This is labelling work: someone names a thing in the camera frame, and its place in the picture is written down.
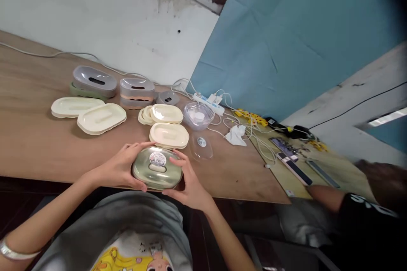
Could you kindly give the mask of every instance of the hand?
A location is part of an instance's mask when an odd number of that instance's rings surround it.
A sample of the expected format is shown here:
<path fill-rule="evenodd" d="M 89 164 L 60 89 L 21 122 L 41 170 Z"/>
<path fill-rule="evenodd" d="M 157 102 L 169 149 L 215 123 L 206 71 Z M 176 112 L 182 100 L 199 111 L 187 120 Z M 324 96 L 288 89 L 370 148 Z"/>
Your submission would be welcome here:
<path fill-rule="evenodd" d="M 140 151 L 155 142 L 126 144 L 110 160 L 88 172 L 86 175 L 99 186 L 130 186 L 134 189 L 147 191 L 147 186 L 131 175 L 131 165 Z"/>
<path fill-rule="evenodd" d="M 199 182 L 188 157 L 178 150 L 174 149 L 173 152 L 181 158 L 181 160 L 176 160 L 170 157 L 170 161 L 174 165 L 182 168 L 185 180 L 185 190 L 176 191 L 173 189 L 166 189 L 163 190 L 162 193 L 193 209 L 206 212 L 211 205 L 214 204 L 211 195 L 209 195 L 209 193 Z"/>

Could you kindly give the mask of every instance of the person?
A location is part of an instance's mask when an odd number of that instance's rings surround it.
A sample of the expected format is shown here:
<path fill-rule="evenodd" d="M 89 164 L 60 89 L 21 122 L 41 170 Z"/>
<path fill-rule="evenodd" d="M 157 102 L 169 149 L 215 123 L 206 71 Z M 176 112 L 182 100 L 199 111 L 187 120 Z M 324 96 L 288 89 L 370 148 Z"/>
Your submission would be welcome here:
<path fill-rule="evenodd" d="M 124 191 L 100 201 L 53 241 L 33 270 L 191 270 L 189 242 L 176 206 L 147 193 L 147 186 L 130 173 L 138 153 L 152 145 L 154 142 L 124 145 L 7 234 L 1 244 L 0 269 L 25 270 L 96 188 L 126 186 L 142 192 Z M 171 158 L 170 162 L 182 167 L 185 190 L 167 189 L 163 194 L 205 214 L 229 270 L 254 271 L 249 255 L 199 183 L 188 157 L 173 151 L 180 160 Z"/>
<path fill-rule="evenodd" d="M 320 247 L 340 270 L 397 269 L 403 265 L 405 219 L 366 198 L 324 185 L 308 192 L 336 216 L 331 244 Z"/>

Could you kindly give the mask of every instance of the round sticker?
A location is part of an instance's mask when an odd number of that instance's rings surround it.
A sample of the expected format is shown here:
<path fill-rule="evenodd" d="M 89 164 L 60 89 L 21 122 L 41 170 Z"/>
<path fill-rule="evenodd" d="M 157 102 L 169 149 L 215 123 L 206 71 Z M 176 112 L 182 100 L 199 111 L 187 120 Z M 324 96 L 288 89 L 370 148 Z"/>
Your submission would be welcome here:
<path fill-rule="evenodd" d="M 206 141 L 204 138 L 198 138 L 198 145 L 201 147 L 205 147 L 206 146 Z"/>
<path fill-rule="evenodd" d="M 150 155 L 150 162 L 155 166 L 163 167 L 167 163 L 167 159 L 162 153 L 153 152 Z"/>

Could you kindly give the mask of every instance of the wrist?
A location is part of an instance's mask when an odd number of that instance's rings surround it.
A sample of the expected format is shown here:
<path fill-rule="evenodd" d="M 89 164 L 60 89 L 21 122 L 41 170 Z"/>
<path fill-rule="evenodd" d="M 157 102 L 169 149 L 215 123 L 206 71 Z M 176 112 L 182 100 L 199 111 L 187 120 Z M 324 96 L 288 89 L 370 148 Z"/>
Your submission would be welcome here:
<path fill-rule="evenodd" d="M 79 179 L 79 182 L 85 184 L 86 187 L 89 188 L 91 191 L 94 191 L 101 186 L 100 178 L 96 169 L 97 168 L 88 171 Z"/>
<path fill-rule="evenodd" d="M 209 195 L 208 199 L 205 200 L 205 203 L 201 211 L 204 212 L 204 214 L 206 214 L 207 216 L 209 216 L 212 215 L 215 210 L 217 210 L 217 205 L 213 198 Z"/>

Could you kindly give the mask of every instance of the silver bracelet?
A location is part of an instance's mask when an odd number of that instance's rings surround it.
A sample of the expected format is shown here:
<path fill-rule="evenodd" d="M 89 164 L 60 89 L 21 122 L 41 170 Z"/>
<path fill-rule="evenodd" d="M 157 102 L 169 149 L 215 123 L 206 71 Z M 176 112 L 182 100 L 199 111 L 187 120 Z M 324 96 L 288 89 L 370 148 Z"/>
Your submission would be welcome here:
<path fill-rule="evenodd" d="M 7 258 L 10 258 L 12 260 L 27 260 L 27 259 L 34 258 L 38 254 L 41 253 L 41 251 L 34 253 L 34 254 L 20 254 L 20 253 L 14 252 L 9 247 L 7 247 L 6 237 L 7 237 L 7 235 L 3 238 L 2 241 L 0 241 L 0 253 L 3 254 Z"/>

